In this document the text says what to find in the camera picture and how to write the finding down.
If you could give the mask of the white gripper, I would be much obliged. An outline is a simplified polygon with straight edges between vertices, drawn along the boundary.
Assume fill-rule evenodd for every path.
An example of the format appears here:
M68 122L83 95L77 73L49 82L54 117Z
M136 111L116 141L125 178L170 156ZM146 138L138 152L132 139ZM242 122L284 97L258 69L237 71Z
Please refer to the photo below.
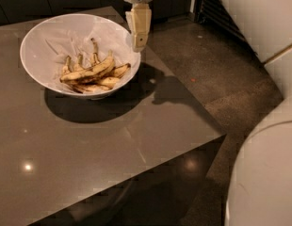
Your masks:
M141 52L147 44L152 19L152 11L149 5L143 3L150 3L153 0L124 1L134 4L130 11L125 12L125 16L131 32L133 51L138 53Z

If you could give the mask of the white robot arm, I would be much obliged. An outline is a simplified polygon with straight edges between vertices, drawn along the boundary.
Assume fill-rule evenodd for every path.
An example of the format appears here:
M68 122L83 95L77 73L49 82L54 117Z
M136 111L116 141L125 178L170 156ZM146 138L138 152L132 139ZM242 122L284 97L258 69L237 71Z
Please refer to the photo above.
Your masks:
M224 226L292 226L292 0L220 0L283 100L237 154Z

